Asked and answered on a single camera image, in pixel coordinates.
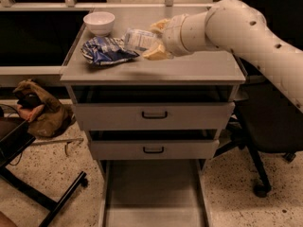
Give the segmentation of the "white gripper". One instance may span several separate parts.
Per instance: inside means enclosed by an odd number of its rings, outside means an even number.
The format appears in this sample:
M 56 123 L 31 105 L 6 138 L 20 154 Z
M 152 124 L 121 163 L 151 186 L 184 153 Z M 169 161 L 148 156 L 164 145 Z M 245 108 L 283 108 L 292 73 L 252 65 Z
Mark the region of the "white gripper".
M 176 57 L 190 55 L 182 42 L 182 25 L 186 18 L 187 14 L 181 14 L 151 24 L 150 32 L 158 34 L 163 32 L 163 44 L 155 42 L 142 56 L 150 61 L 161 61 L 171 59 L 172 55 Z

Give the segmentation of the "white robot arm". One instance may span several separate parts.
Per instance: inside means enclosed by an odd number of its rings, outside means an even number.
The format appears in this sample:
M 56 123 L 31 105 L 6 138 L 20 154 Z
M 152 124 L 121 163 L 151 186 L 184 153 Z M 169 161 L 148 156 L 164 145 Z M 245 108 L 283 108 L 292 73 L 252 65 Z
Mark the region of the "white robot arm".
M 143 57 L 164 60 L 224 50 L 254 65 L 303 112 L 303 51 L 278 38 L 264 16 L 240 0 L 221 0 L 206 12 L 176 15 L 151 25 L 158 38 Z

